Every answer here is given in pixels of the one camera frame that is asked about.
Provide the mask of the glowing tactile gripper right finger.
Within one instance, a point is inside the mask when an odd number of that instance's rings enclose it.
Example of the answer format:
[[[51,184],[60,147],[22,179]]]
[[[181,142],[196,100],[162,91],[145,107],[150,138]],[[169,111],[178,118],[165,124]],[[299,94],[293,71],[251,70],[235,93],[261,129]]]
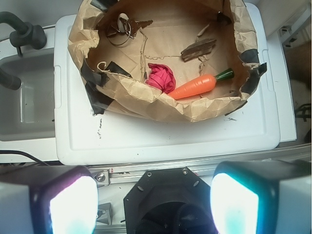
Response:
[[[211,181],[210,205],[221,234],[310,234],[312,164],[223,161]]]

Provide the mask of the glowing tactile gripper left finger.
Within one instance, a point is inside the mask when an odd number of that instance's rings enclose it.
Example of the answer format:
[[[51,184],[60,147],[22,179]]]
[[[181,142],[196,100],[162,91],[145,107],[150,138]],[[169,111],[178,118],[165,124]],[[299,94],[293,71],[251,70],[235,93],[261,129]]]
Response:
[[[2,234],[91,234],[98,188],[85,166],[0,169]]]

